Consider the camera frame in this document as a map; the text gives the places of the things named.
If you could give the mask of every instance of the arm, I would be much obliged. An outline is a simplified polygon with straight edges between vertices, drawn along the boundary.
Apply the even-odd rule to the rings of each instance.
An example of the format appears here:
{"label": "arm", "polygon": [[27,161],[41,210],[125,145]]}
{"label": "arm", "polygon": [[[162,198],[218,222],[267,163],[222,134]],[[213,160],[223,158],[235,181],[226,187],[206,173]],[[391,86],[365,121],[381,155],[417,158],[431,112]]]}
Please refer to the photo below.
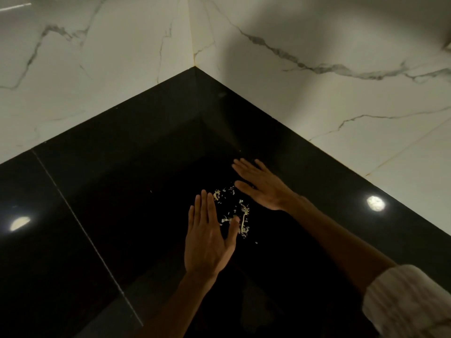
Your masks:
{"label": "arm", "polygon": [[161,311],[138,332],[136,338],[182,338],[202,299],[216,281],[218,273],[232,256],[238,217],[230,221],[229,235],[223,239],[211,193],[202,190],[188,213],[185,240],[186,274]]}
{"label": "arm", "polygon": [[260,205],[271,210],[283,210],[294,217],[362,295],[377,276],[396,266],[386,255],[323,214],[305,197],[290,190],[261,161],[255,160],[255,163],[259,168],[245,159],[234,160],[233,169],[256,188],[243,181],[236,181],[235,186]]}

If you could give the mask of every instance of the glossy black surface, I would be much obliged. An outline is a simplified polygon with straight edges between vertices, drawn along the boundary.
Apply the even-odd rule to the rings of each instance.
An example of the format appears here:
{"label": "glossy black surface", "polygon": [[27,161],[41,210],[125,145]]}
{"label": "glossy black surface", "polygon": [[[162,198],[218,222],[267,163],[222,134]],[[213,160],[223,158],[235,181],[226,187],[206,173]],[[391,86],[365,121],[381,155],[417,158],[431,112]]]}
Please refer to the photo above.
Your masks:
{"label": "glossy black surface", "polygon": [[[0,165],[0,190],[0,336],[72,337],[116,298],[132,332],[136,318],[31,152]],[[29,222],[12,231],[18,218]]]}
{"label": "glossy black surface", "polygon": [[[183,277],[194,196],[228,190],[237,178],[230,164],[241,156],[265,161],[350,231],[451,289],[448,235],[197,68],[33,151],[143,321]],[[36,157],[27,152],[0,165],[0,186],[7,190],[0,295],[11,322],[2,329],[22,337],[130,336],[138,319]],[[369,196],[386,208],[370,210]],[[361,298],[290,217],[238,191],[217,205],[218,215],[240,199],[250,208],[249,234],[238,237],[187,336],[374,336]],[[17,216],[32,220],[11,233]]]}

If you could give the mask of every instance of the person's left hand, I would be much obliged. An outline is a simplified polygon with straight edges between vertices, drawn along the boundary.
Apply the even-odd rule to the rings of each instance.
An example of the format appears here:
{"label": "person's left hand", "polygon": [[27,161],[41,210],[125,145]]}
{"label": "person's left hand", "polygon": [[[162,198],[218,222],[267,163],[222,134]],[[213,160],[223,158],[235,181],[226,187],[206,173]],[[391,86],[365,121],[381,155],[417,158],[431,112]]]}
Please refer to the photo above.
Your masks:
{"label": "person's left hand", "polygon": [[185,240],[185,268],[187,273],[199,273],[216,278],[232,256],[240,219],[230,221],[229,234],[223,239],[216,215],[216,206],[211,193],[202,190],[194,206],[188,212],[188,234]]}

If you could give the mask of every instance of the sleeve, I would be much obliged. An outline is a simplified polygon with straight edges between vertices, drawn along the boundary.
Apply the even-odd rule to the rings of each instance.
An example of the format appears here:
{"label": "sleeve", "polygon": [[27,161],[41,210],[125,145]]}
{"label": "sleeve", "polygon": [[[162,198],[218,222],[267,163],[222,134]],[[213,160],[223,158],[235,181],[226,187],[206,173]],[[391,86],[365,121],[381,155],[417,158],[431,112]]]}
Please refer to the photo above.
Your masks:
{"label": "sleeve", "polygon": [[367,288],[363,312],[384,338],[451,337],[451,295],[412,265],[378,276]]}

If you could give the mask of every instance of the finger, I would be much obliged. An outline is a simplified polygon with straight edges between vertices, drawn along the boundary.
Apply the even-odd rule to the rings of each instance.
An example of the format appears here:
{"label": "finger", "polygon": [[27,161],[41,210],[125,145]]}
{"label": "finger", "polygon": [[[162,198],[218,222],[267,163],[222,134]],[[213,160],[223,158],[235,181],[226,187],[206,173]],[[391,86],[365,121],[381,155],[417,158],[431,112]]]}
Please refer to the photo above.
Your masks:
{"label": "finger", "polygon": [[258,170],[254,165],[252,165],[249,161],[247,161],[245,158],[241,158],[240,161],[246,165],[251,170]]}
{"label": "finger", "polygon": [[234,159],[233,162],[243,169],[247,168],[247,166],[245,164],[243,164],[241,161],[239,161],[238,159]]}
{"label": "finger", "polygon": [[250,185],[241,180],[235,181],[235,187],[255,201],[262,194],[259,190],[252,188]]}
{"label": "finger", "polygon": [[200,193],[200,224],[206,224],[208,222],[208,213],[206,211],[206,191],[202,190]]}
{"label": "finger", "polygon": [[230,221],[229,234],[225,239],[225,246],[227,248],[236,245],[236,236],[238,235],[239,229],[240,229],[240,219],[238,218],[238,216],[234,216],[233,219]]}
{"label": "finger", "polygon": [[196,196],[194,200],[194,225],[199,225],[200,222],[200,195]]}
{"label": "finger", "polygon": [[260,169],[261,169],[262,171],[271,173],[271,171],[268,169],[268,167],[266,167],[265,164],[262,163],[260,160],[255,159],[255,163],[260,167]]}
{"label": "finger", "polygon": [[194,206],[191,205],[188,211],[188,233],[193,228],[193,224],[194,224]]}
{"label": "finger", "polygon": [[208,193],[206,197],[206,204],[208,210],[208,222],[216,224],[218,217],[216,214],[215,200],[213,199],[213,195],[211,193]]}
{"label": "finger", "polygon": [[256,178],[258,177],[257,174],[252,173],[247,166],[242,167],[238,164],[233,164],[232,168],[238,173],[240,177],[242,177],[244,180],[250,181],[252,184],[255,184]]}

